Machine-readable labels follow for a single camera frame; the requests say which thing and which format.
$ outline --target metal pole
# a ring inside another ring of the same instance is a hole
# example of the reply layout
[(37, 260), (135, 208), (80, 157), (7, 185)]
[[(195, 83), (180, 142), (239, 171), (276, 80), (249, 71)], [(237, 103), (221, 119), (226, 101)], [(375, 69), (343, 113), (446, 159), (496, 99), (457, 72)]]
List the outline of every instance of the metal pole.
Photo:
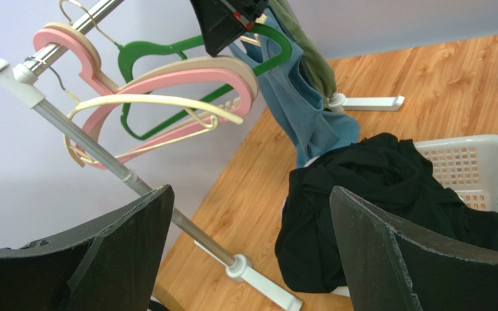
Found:
[[(88, 12), (92, 15), (96, 23), (104, 19), (124, 0), (101, 0), (96, 3)], [(72, 26), (82, 34), (87, 34), (93, 28), (93, 22), (88, 14), (81, 16)], [(37, 60), (27, 60), (23, 65), (26, 66), (36, 76), (40, 76), (48, 66), (55, 63), (59, 57), (67, 52), (67, 48), (61, 45), (48, 44), (43, 49), (38, 51), (34, 57)]]
[[(151, 187), (142, 179), (138, 178), (130, 169), (117, 160), (109, 151), (94, 141), (86, 132), (79, 128), (73, 121), (68, 119), (59, 109), (53, 106), (47, 99), (34, 106), (34, 111), (48, 120), (53, 126), (58, 128), (63, 134), (70, 137), (76, 144), (81, 146), (89, 155), (100, 161), (110, 172), (115, 174), (122, 182), (127, 184), (140, 196), (151, 191)], [(182, 212), (174, 208), (172, 212), (172, 222), (191, 238), (205, 247), (227, 266), (233, 266), (234, 256), (220, 244), (216, 243), (203, 230), (197, 227)]]

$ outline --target laundry basket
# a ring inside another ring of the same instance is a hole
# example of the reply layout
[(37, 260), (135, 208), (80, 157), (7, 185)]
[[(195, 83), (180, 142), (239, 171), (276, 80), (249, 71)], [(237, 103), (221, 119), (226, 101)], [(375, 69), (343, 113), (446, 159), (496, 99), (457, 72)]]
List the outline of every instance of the laundry basket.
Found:
[(433, 162), (433, 176), (456, 191), (466, 205), (498, 212), (498, 135), (414, 143)]

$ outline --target white wall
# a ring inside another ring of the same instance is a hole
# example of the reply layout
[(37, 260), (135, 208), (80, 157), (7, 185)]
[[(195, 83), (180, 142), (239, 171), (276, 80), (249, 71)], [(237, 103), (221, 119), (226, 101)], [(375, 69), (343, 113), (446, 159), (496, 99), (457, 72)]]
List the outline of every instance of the white wall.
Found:
[[(13, 64), (32, 54), (32, 35), (45, 23), (65, 21), (57, 0), (0, 0), (0, 58)], [(82, 1), (91, 6), (96, 0)], [(490, 0), (290, 0), (309, 37), (330, 58), (411, 47), (498, 33), (498, 1)], [(149, 40), (172, 43), (198, 34), (188, 0), (126, 0), (101, 27), (119, 43)], [(65, 3), (78, 17), (81, 11)], [(88, 38), (99, 48), (103, 69), (117, 82), (117, 50), (95, 31)], [(189, 56), (203, 55), (204, 50)], [(141, 74), (175, 57), (151, 56), (136, 65)], [(74, 56), (55, 66), (65, 85), (82, 99), (96, 96), (78, 78)], [(37, 86), (62, 111), (73, 103), (58, 88), (50, 72)], [(172, 95), (199, 98), (211, 86), (169, 90)], [(227, 124), (217, 131), (165, 146), (131, 161), (129, 166), (150, 185), (171, 184), (176, 205), (188, 216), (199, 206), (264, 107), (259, 99), (242, 126)], [(134, 107), (136, 129), (143, 130), (172, 112)], [(78, 118), (86, 118), (87, 113)], [(123, 133), (118, 111), (102, 133), (102, 144), (120, 152), (137, 142)], [(51, 235), (123, 206), (136, 195), (112, 174), (80, 169), (67, 156), (60, 133), (0, 88), (0, 248)], [(178, 234), (172, 226), (167, 249)]]

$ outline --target wooden floor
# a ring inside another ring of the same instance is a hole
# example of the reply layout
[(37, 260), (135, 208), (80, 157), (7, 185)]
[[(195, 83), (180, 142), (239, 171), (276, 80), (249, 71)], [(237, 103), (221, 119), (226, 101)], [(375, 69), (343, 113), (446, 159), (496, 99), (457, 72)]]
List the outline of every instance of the wooden floor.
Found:
[[(361, 138), (390, 132), (416, 141), (498, 134), (498, 36), (331, 62), (348, 97), (403, 95), (397, 112), (349, 112)], [(274, 256), (280, 208), (294, 168), (294, 148), (266, 110), (193, 216), (232, 253), (285, 286)], [(164, 259), (154, 293), (171, 310), (280, 310), (229, 279), (224, 267), (182, 234)], [(303, 310), (352, 310), (329, 294), (296, 294)]]

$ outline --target pile of clothes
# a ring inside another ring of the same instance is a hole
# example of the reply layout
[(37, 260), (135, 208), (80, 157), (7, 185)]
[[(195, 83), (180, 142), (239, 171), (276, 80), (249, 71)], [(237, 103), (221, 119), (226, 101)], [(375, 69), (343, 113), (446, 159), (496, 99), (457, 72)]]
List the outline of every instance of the pile of clothes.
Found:
[(433, 164), (411, 140), (382, 133), (290, 173), (275, 252), (294, 291), (329, 293), (347, 285), (329, 208), (335, 186), (441, 235), (498, 251), (498, 213), (468, 208), (433, 178)]

